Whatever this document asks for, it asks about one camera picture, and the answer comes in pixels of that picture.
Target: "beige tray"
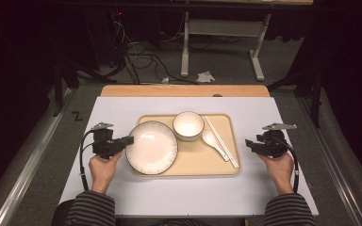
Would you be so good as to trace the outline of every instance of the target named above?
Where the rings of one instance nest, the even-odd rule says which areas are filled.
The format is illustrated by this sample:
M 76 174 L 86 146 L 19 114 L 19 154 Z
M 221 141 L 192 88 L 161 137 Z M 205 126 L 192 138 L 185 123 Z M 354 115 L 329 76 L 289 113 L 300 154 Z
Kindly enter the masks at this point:
M 173 119 L 175 116 L 176 115 L 145 115 L 140 118 L 139 123 L 145 121 L 160 121 L 173 130 Z M 154 176 L 231 175 L 240 171 L 239 152 L 230 118 L 224 114 L 202 114 L 201 116 L 207 116 L 210 119 L 225 146 L 228 148 L 228 151 L 239 164 L 239 168 L 235 169 L 231 161 L 225 162 L 216 150 L 203 142 L 202 138 L 198 138 L 192 142 L 186 142 L 178 138 L 178 153 L 172 166 L 166 171 Z M 211 131 L 206 121 L 205 130 Z M 134 169 L 133 173 L 137 176 L 152 176 L 142 174 Z

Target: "paper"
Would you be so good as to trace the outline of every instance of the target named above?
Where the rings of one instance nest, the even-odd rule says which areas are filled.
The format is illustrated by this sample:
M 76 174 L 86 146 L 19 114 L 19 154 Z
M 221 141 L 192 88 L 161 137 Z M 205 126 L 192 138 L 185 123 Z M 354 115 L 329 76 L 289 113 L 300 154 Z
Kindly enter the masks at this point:
M 169 85 L 169 77 L 163 78 L 163 79 L 161 80 L 161 83 L 162 83 L 162 84 L 167 84 L 167 85 Z
M 210 83 L 210 80 L 215 81 L 216 79 L 214 79 L 214 77 L 211 75 L 211 73 L 209 71 L 205 72 L 205 73 L 198 73 L 199 78 L 198 80 L 196 80 L 197 82 L 207 82 Z

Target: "chopsticks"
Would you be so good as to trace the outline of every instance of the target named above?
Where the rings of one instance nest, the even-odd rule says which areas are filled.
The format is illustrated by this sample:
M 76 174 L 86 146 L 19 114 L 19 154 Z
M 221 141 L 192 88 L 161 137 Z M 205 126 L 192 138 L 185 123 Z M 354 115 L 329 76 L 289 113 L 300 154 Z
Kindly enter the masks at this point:
M 213 124 L 211 123 L 210 119 L 207 116 L 203 116 L 203 118 L 207 121 L 208 125 L 210 126 L 210 129 L 213 131 L 214 135 L 216 136 L 217 140 L 220 142 L 220 144 L 222 145 L 222 148 L 224 149 L 225 153 L 228 155 L 232 165 L 234 166 L 234 168 L 239 168 L 239 165 L 237 163 L 237 161 L 234 159 L 234 157 L 232 156 L 232 154 L 230 153 L 230 151 L 227 149 L 227 147 L 225 146 L 224 142 L 222 141 L 222 138 L 219 136 L 219 134 L 216 131 L 216 128 L 214 128 Z

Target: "ceramic spoon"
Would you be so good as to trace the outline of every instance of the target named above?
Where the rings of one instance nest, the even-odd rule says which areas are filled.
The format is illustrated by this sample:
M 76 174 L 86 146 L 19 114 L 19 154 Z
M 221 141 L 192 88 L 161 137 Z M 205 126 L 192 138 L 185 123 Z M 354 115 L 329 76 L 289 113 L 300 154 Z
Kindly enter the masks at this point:
M 230 160 L 228 155 L 225 154 L 225 152 L 217 144 L 216 138 L 214 137 L 213 133 L 211 133 L 210 131 L 204 131 L 202 133 L 202 139 L 206 144 L 216 149 L 217 152 L 219 152 L 222 155 L 222 158 L 224 159 L 225 162 L 228 162 L 228 160 Z

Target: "dark background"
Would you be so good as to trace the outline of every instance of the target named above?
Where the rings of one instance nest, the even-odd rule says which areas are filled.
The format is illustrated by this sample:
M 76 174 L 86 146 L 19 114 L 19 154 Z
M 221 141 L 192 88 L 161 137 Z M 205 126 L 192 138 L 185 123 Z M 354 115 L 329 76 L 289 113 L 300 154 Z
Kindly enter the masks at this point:
M 338 1 L 316 4 L 341 5 Z M 340 127 L 362 163 L 362 2 L 344 7 L 347 13 L 338 16 L 273 15 L 266 39 L 282 36 L 289 41 L 305 36 L 289 75 L 313 65 L 320 68 Z M 140 11 L 136 17 L 135 11 L 130 13 L 133 19 L 126 11 L 123 19 L 132 36 L 156 45 L 157 32 L 174 34 L 182 15 Z M 0 1 L 0 177 L 49 104 L 46 92 L 54 83 L 58 52 L 96 66 L 87 33 L 79 10 L 41 8 L 25 0 Z

